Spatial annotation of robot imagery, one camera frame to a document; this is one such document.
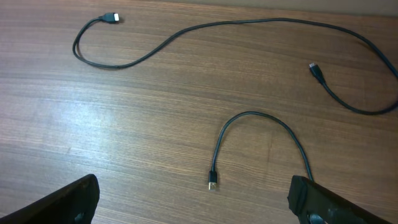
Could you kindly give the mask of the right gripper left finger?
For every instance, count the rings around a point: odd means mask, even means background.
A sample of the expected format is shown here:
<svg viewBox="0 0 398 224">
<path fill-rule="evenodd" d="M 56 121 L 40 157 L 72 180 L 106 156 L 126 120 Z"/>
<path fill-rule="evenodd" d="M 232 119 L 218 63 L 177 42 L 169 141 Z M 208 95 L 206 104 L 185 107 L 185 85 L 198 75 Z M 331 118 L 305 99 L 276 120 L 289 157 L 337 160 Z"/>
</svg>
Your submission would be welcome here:
<svg viewBox="0 0 398 224">
<path fill-rule="evenodd" d="M 90 224 L 100 199 L 98 179 L 88 174 L 1 218 L 1 224 Z"/>
</svg>

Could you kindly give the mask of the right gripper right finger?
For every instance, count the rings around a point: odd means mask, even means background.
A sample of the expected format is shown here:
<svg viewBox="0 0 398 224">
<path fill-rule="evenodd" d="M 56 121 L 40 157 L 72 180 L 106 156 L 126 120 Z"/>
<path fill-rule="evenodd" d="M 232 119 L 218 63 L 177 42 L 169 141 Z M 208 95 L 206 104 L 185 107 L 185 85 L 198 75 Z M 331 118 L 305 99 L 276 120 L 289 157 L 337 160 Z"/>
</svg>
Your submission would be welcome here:
<svg viewBox="0 0 398 224">
<path fill-rule="evenodd" d="M 289 209 L 300 223 L 390 224 L 306 177 L 292 177 Z"/>
</svg>

